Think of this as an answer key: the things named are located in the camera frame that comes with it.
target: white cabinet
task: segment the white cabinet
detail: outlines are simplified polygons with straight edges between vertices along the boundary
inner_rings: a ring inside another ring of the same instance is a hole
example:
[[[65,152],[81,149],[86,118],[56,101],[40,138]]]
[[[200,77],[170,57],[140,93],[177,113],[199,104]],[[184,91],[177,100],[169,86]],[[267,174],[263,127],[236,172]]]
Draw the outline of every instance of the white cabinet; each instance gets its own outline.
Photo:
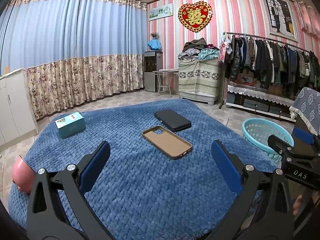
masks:
[[[26,80],[25,69],[0,77],[0,151],[38,133]]]
[[[4,141],[10,142],[20,135],[11,114],[8,94],[5,87],[0,89],[0,102],[0,130]]]

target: shopping bag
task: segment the shopping bag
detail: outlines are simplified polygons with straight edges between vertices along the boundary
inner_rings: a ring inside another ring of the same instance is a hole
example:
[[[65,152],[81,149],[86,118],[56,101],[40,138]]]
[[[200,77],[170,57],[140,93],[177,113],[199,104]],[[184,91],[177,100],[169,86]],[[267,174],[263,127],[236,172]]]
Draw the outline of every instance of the shopping bag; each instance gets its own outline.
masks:
[[[220,45],[220,53],[219,53],[219,57],[218,57],[218,62],[222,62],[224,63],[224,59],[226,57],[226,51],[227,51],[227,33],[224,32],[223,33],[223,37],[221,39],[221,45]]]

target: tissue box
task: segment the tissue box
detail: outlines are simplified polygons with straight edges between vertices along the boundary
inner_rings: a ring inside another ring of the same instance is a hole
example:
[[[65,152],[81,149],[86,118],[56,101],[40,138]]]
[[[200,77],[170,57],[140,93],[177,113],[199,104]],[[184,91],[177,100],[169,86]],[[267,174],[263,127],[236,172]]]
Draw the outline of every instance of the tissue box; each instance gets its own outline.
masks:
[[[67,138],[85,129],[84,118],[79,112],[57,120],[56,125],[62,138]]]

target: laundry basket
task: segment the laundry basket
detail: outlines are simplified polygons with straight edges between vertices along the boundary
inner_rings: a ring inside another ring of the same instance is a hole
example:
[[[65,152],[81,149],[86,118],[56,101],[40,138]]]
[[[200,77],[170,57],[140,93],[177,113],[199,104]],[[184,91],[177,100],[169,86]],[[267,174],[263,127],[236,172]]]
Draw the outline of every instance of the laundry basket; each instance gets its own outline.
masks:
[[[274,134],[291,146],[294,144],[292,136],[286,129],[262,118],[245,120],[242,124],[242,133],[247,141],[264,151],[276,164],[280,163],[282,157],[268,146],[268,137]]]

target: pink striped wall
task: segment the pink striped wall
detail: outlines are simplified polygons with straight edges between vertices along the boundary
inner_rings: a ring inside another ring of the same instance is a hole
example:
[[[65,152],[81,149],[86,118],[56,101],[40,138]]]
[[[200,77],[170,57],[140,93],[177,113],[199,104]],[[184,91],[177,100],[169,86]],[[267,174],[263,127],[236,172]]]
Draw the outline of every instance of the pink striped wall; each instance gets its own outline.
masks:
[[[199,33],[185,28],[178,19],[179,8],[185,3],[205,1],[213,10],[210,23]],[[296,18],[298,42],[270,35],[267,12],[263,0],[160,0],[148,5],[148,10],[173,2],[173,17],[150,21],[148,37],[151,32],[159,33],[165,68],[178,68],[177,56],[187,41],[204,37],[207,44],[218,46],[224,31],[248,33],[285,41],[307,50],[312,50],[319,57],[320,43],[317,38],[302,31],[297,12],[291,1]]]

